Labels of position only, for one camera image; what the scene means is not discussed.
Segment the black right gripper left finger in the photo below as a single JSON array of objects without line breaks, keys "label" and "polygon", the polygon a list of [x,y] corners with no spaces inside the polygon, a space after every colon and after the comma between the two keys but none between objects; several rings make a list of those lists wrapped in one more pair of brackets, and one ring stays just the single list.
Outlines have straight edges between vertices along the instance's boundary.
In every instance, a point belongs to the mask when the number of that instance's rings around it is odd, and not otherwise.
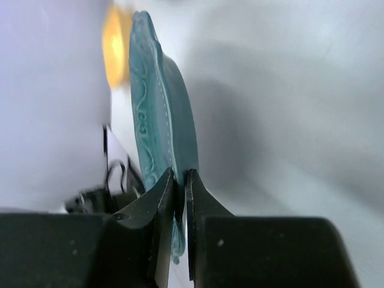
[{"label": "black right gripper left finger", "polygon": [[172,169],[113,215],[1,214],[2,287],[167,287]]}]

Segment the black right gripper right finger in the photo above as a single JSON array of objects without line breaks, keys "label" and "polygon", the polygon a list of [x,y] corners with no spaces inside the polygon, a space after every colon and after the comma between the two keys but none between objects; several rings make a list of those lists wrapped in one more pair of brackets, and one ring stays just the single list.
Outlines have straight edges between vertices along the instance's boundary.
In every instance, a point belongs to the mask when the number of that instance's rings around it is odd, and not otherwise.
[{"label": "black right gripper right finger", "polygon": [[338,229],[322,217],[240,217],[185,182],[188,267],[195,287],[358,287]]}]

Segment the light teal scalloped plate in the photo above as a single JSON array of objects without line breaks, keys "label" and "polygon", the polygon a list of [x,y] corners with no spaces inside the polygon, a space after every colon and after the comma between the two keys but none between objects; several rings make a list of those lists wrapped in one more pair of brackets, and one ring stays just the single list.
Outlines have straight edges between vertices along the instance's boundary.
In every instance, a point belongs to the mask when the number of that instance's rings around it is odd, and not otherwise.
[{"label": "light teal scalloped plate", "polygon": [[178,264],[185,243],[185,182],[199,168],[190,98],[174,60],[163,53],[147,11],[133,15],[130,32],[130,89],[139,165],[146,190],[172,168],[176,202],[170,259]]}]

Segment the yellow panda dish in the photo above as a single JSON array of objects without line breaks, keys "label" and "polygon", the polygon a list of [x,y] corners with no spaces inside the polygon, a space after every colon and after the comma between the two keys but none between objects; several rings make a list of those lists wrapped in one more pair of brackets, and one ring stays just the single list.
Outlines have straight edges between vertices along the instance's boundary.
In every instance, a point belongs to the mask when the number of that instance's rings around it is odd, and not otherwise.
[{"label": "yellow panda dish", "polygon": [[115,89],[129,82],[129,47],[133,15],[118,4],[109,7],[103,23],[102,51],[108,84]]}]

